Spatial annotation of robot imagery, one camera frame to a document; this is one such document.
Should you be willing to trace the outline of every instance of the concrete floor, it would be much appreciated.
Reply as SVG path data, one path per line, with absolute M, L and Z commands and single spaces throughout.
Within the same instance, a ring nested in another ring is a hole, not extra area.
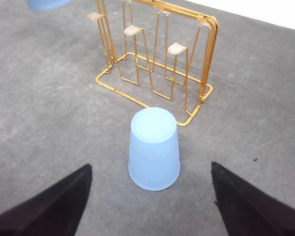
M 0 213 L 86 163 L 93 183 L 77 236 L 227 235 L 214 204 L 211 161 L 295 208 L 295 30 L 171 2 L 218 19 L 214 91 L 193 121 L 178 127 L 178 180 L 149 192 L 127 172 L 130 121 L 142 107 L 93 80 L 104 67 L 96 25 L 86 19 L 94 1 L 33 13 L 25 1 L 0 0 Z M 120 2 L 106 3 L 121 55 Z M 136 17 L 149 40 L 155 16 L 149 9 Z M 172 25 L 170 40 L 189 46 L 192 25 L 174 17 Z M 109 76 L 117 78 L 116 70 Z M 180 116 L 178 107 L 169 110 Z

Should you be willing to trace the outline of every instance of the ribbed cup surface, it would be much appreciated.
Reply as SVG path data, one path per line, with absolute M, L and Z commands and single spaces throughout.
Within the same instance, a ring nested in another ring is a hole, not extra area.
M 180 172 L 177 125 L 174 116 L 158 107 L 139 111 L 131 121 L 129 174 L 151 191 L 171 186 Z

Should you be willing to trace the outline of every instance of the blue plastic cup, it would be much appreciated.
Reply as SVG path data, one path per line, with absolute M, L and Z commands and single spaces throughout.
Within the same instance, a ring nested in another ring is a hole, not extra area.
M 72 0 L 26 0 L 29 8 L 33 11 L 48 11 L 61 7 Z
M 179 176 L 180 160 L 175 117 L 159 107 L 145 108 L 131 121 L 128 170 L 141 188 L 158 191 Z

